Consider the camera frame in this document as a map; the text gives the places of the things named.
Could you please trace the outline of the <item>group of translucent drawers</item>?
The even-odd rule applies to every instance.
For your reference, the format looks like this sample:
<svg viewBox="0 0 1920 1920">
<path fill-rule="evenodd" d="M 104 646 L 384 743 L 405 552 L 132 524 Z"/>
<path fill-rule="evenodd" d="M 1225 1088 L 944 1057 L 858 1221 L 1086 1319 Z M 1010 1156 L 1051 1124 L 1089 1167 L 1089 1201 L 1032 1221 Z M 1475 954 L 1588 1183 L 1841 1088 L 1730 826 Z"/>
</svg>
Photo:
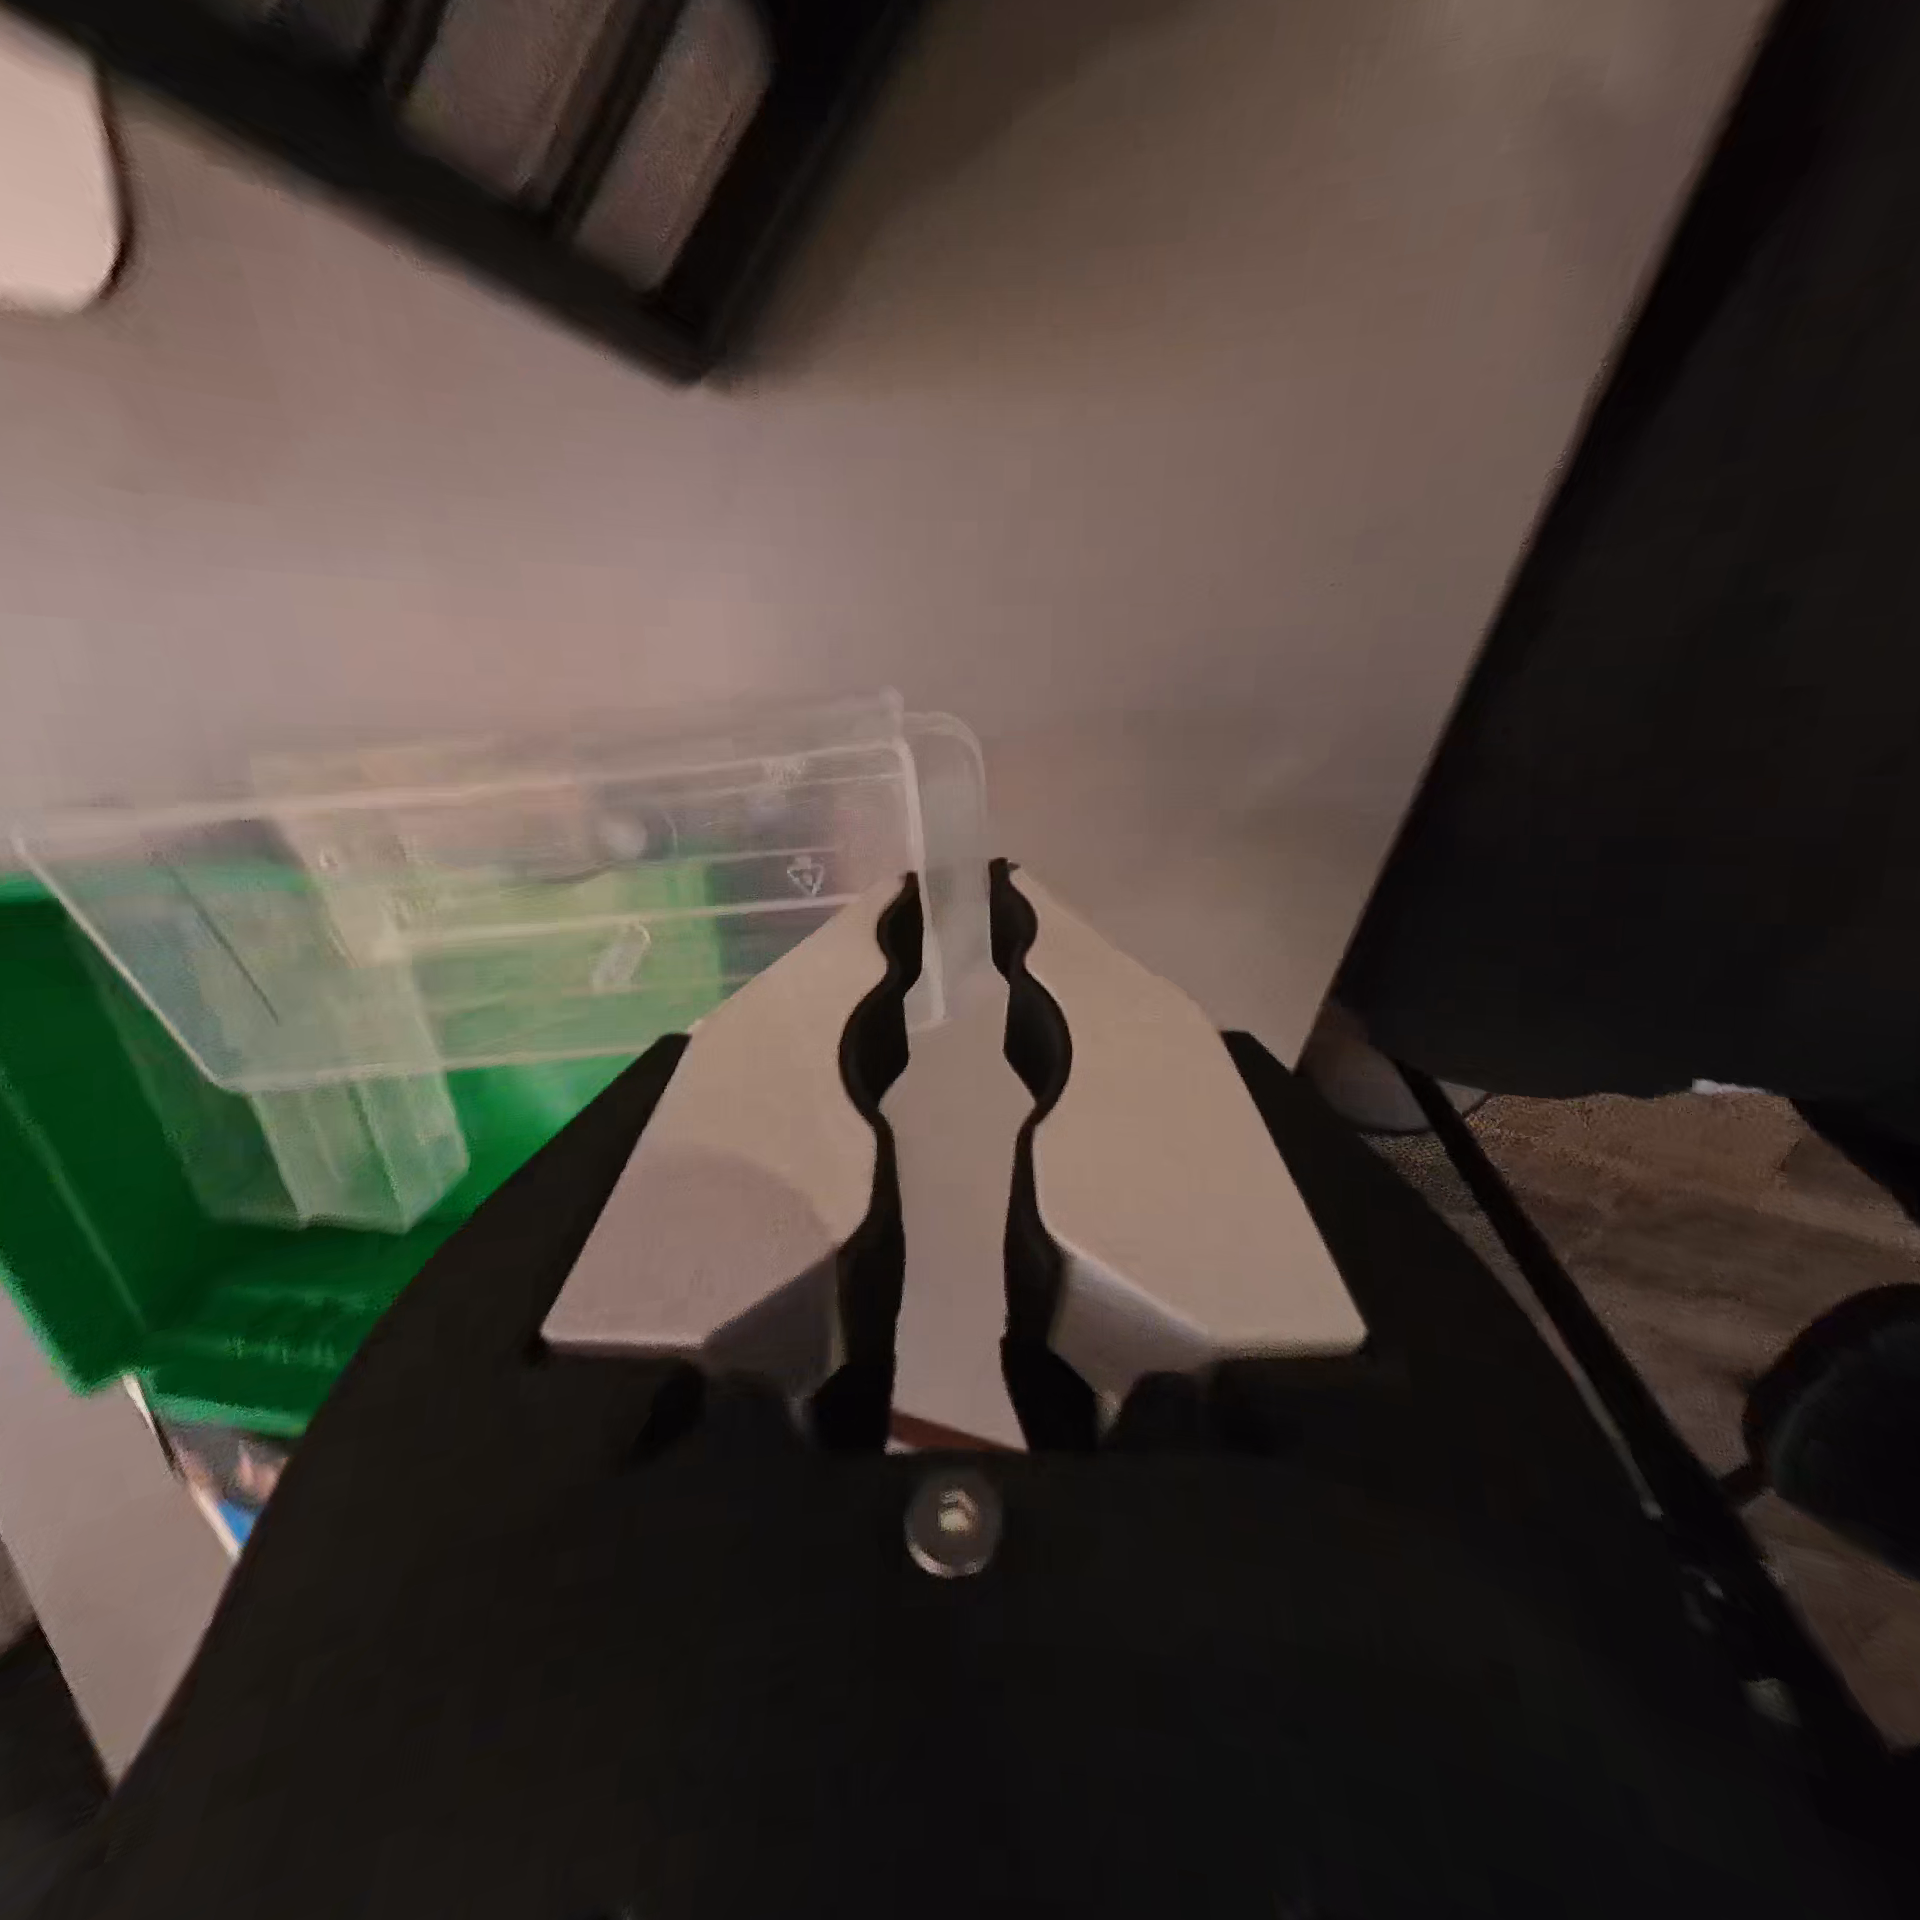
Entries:
<svg viewBox="0 0 1920 1920">
<path fill-rule="evenodd" d="M 637 295 L 674 275 L 774 85 L 748 2 L 225 2 L 244 100 L 317 180 L 424 228 L 465 208 Z"/>
</svg>

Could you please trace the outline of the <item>blue printed paper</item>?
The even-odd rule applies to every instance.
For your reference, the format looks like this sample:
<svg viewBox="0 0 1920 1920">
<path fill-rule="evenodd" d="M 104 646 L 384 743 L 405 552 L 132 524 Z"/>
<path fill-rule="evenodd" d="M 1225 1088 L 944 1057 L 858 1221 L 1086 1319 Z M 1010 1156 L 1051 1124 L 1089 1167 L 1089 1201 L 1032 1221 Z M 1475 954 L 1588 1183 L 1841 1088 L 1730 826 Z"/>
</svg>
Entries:
<svg viewBox="0 0 1920 1920">
<path fill-rule="evenodd" d="M 274 1498 L 295 1447 L 225 1422 L 166 1416 L 156 1422 L 156 1437 L 228 1558 L 237 1561 Z"/>
</svg>

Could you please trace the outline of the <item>small clear plastic drawer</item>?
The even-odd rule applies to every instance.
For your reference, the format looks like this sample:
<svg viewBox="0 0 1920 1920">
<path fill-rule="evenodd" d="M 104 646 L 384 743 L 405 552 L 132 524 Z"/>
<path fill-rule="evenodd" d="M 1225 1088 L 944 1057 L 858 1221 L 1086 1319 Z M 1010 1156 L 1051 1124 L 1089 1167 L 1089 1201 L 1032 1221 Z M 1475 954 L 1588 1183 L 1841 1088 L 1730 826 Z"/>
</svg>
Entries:
<svg viewBox="0 0 1920 1920">
<path fill-rule="evenodd" d="M 204 847 L 80 873 L 111 1031 L 206 1217 L 398 1236 L 450 1197 L 469 1140 L 419 996 L 356 964 L 309 876 Z"/>
<path fill-rule="evenodd" d="M 15 847 L 214 1087 L 264 1094 L 643 1052 L 906 874 L 939 1025 L 990 967 L 986 840 L 973 730 L 872 693 L 263 754 L 237 797 Z"/>
</svg>

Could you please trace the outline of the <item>person's dark clothing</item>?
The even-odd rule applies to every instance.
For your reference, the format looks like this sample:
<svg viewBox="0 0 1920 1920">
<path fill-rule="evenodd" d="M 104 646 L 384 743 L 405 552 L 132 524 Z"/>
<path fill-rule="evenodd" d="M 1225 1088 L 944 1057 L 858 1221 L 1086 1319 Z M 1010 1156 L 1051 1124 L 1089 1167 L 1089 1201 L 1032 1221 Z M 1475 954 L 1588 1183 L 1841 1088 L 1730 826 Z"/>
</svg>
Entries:
<svg viewBox="0 0 1920 1920">
<path fill-rule="evenodd" d="M 1919 7 L 1780 5 L 1334 982 L 1483 1092 L 1916 1092 Z"/>
</svg>

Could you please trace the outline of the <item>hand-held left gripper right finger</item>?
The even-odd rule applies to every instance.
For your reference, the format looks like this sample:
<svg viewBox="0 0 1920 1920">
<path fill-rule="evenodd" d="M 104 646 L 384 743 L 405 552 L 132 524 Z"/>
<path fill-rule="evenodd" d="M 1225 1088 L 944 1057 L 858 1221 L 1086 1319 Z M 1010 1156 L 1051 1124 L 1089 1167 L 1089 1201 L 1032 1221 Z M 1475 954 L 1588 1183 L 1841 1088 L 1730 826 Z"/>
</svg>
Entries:
<svg viewBox="0 0 1920 1920">
<path fill-rule="evenodd" d="M 989 919 L 1028 1097 L 1000 1340 L 1025 1447 L 1092 1451 L 1144 1381 L 1360 1354 L 1363 1312 L 1204 1009 L 1004 858 Z"/>
</svg>

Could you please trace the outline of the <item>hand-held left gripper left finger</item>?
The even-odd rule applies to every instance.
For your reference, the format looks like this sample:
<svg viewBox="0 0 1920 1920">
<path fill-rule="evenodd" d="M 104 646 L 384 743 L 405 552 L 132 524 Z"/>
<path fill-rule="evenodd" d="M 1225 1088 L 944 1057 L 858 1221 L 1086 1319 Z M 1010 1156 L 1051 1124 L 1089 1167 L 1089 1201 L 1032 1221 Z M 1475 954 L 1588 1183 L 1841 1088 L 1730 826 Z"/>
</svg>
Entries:
<svg viewBox="0 0 1920 1920">
<path fill-rule="evenodd" d="M 915 874 L 861 893 L 684 1042 L 540 1328 L 559 1352 L 774 1388 L 825 1448 L 886 1448 L 898 1140 L 925 967 Z"/>
</svg>

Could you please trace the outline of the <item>green plastic bin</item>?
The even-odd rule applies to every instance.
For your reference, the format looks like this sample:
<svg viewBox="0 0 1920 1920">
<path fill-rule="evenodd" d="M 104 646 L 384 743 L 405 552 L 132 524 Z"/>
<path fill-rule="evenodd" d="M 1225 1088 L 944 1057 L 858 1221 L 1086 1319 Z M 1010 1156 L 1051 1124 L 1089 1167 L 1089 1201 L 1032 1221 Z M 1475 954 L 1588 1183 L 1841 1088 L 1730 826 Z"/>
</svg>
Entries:
<svg viewBox="0 0 1920 1920">
<path fill-rule="evenodd" d="M 214 1219 L 112 1014 L 165 1032 L 38 880 L 5 874 L 2 901 L 5 1288 L 71 1390 L 132 1379 L 172 1420 L 298 1439 L 421 1268 L 632 1060 L 454 1072 L 469 1172 L 405 1235 Z"/>
</svg>

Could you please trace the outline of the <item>black chair base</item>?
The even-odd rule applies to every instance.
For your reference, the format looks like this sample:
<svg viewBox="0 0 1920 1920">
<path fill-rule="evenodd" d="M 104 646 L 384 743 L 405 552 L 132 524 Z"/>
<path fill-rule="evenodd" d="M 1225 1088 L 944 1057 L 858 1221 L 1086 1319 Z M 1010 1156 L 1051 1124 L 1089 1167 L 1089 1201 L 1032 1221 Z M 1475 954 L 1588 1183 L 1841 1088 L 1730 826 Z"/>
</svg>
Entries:
<svg viewBox="0 0 1920 1920">
<path fill-rule="evenodd" d="M 1572 1363 L 1707 1622 L 1916 1821 L 1916 1159 L 1783 1097 L 1500 1099 L 1398 1068 L 1465 1219 Z"/>
</svg>

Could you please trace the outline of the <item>black drawer cabinet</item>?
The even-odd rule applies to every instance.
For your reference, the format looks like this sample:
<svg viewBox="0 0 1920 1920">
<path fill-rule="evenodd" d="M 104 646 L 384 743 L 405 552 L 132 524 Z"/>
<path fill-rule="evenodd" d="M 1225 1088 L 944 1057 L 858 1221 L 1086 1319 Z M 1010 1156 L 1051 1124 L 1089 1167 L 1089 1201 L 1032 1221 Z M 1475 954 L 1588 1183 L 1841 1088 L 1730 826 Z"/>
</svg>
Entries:
<svg viewBox="0 0 1920 1920">
<path fill-rule="evenodd" d="M 250 48 L 206 5 L 27 2 L 5 5 L 5 13 L 334 194 L 356 214 L 678 382 L 707 378 L 728 357 L 925 13 L 911 2 L 746 2 L 767 5 L 773 17 L 773 89 L 671 280 L 655 295 L 639 295 L 586 258 L 523 233 L 493 238 L 463 207 L 432 211 L 415 228 L 302 170 L 244 100 L 250 76 L 276 89 L 276 69 L 257 66 Z"/>
</svg>

